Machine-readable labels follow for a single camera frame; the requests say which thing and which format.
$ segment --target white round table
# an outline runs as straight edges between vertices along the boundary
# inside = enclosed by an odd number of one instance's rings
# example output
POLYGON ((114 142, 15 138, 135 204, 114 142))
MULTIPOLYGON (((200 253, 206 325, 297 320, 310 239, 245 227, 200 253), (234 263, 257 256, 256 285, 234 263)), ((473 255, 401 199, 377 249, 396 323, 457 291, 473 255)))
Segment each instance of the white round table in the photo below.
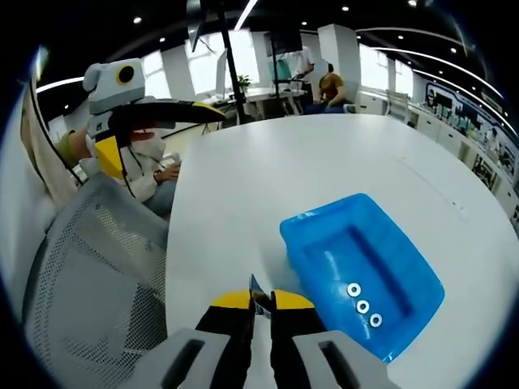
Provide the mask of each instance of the white round table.
MULTIPOLYGON (((195 139, 169 227, 168 333, 246 289, 298 291, 279 224, 363 192, 408 235, 445 299, 390 365, 409 389, 457 389, 486 360, 517 293, 519 242, 492 193, 440 145, 392 118, 319 115, 254 122, 195 139)), ((272 386, 268 322, 257 321, 246 387, 272 386)))

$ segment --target blue plastic tray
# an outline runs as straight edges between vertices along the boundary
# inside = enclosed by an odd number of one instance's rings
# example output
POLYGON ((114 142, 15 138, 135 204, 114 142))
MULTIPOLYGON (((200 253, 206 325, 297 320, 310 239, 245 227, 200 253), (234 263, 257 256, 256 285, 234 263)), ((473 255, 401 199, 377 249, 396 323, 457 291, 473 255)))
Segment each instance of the blue plastic tray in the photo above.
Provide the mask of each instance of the blue plastic tray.
POLYGON ((342 330, 385 363, 418 336, 445 292, 409 238, 366 194, 281 223, 288 256, 327 329, 342 330), (346 292, 361 287, 358 297, 346 292), (370 310, 360 314, 358 300, 370 310), (382 316, 379 327, 369 318, 382 316))

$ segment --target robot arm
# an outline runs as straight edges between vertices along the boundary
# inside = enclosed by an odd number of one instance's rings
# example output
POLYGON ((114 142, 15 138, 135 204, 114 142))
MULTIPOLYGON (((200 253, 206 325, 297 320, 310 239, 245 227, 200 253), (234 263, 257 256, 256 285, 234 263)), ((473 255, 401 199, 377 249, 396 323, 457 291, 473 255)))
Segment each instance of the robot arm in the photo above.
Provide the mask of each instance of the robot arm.
POLYGON ((174 128, 175 122, 225 119, 222 112, 204 103, 145 96, 143 65, 138 58, 91 65, 83 88, 89 93, 88 136, 95 143, 93 151, 101 170, 119 179, 126 176, 120 150, 130 145, 133 130, 149 128, 152 123, 174 128))

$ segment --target person in yellow shirt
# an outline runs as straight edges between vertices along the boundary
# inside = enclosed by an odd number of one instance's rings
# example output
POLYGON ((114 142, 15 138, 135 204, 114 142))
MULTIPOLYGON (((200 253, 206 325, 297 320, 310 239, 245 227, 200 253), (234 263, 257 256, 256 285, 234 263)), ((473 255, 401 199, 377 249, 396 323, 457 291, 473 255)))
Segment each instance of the person in yellow shirt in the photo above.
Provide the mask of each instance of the person in yellow shirt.
POLYGON ((320 101, 305 107, 305 115, 344 113, 346 103, 344 82, 339 75, 334 73, 331 63, 328 64, 328 73, 319 82, 319 89, 320 101))

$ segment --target white pillar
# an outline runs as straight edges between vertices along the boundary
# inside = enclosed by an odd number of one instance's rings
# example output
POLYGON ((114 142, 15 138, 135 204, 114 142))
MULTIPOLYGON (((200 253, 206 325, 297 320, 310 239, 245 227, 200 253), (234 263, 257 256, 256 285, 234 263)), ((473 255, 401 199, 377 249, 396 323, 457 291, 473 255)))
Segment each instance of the white pillar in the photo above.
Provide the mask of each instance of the white pillar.
POLYGON ((395 61, 388 58, 388 87, 391 92, 395 92, 397 88, 397 67, 395 61))
POLYGON ((333 64, 335 72, 344 80, 346 95, 357 94, 360 88, 360 53, 356 32, 336 24, 321 27, 317 32, 321 55, 333 64))

